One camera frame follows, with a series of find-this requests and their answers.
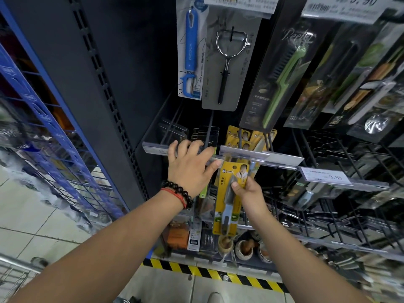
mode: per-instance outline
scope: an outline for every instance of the shoe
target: shoe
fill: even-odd
[[[213,292],[209,296],[208,303],[225,303],[225,301],[220,293]]]

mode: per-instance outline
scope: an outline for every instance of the hand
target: hand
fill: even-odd
[[[184,188],[194,198],[209,183],[221,162],[215,161],[205,169],[206,163],[215,152],[215,148],[208,147],[198,155],[199,147],[203,146],[202,140],[182,141],[178,146],[177,157],[175,157],[177,143],[178,141],[174,141],[169,146],[168,180]]]
[[[243,208],[252,224],[258,223],[263,216],[269,213],[261,186],[253,178],[247,178],[245,189],[237,182],[233,182],[231,188],[236,195],[240,196]]]

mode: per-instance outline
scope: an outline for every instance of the blue wire rack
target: blue wire rack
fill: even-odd
[[[70,203],[94,212],[105,212],[113,219],[123,216],[129,211],[126,204],[3,0],[0,0],[0,12],[37,70],[20,70],[0,44],[0,72],[16,93],[15,96],[4,96],[3,99],[24,102],[32,112],[30,117],[19,115],[23,119],[23,127],[29,131],[25,135],[27,147],[20,149],[19,155],[34,166],[39,176]],[[39,76],[44,81],[58,104],[44,103],[28,82],[30,75]],[[68,117],[74,130],[64,130],[59,125],[51,112],[59,108]]]

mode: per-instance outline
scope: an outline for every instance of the yellow and black hazard stripe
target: yellow and black hazard stripe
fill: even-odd
[[[234,273],[228,273],[218,270],[206,269],[197,266],[184,265],[179,263],[173,263],[171,261],[160,259],[145,259],[143,261],[144,266],[153,267],[157,269],[169,270],[174,272],[180,272],[195,276],[201,276],[203,278],[211,278],[214,280],[221,280],[230,283],[247,285],[261,289],[273,290],[281,293],[289,293],[285,284],[277,283],[270,280],[261,280],[259,278],[253,278],[251,276],[239,275]]]

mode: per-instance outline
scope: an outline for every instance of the black beaded bracelet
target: black beaded bracelet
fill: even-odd
[[[163,187],[172,188],[172,189],[174,189],[175,193],[180,193],[184,197],[185,201],[187,202],[187,209],[190,209],[192,207],[192,205],[194,204],[194,200],[192,199],[192,197],[190,195],[188,195],[188,192],[186,190],[184,190],[184,188],[182,188],[178,184],[175,184],[174,182],[170,182],[169,180],[165,180],[163,182]]]

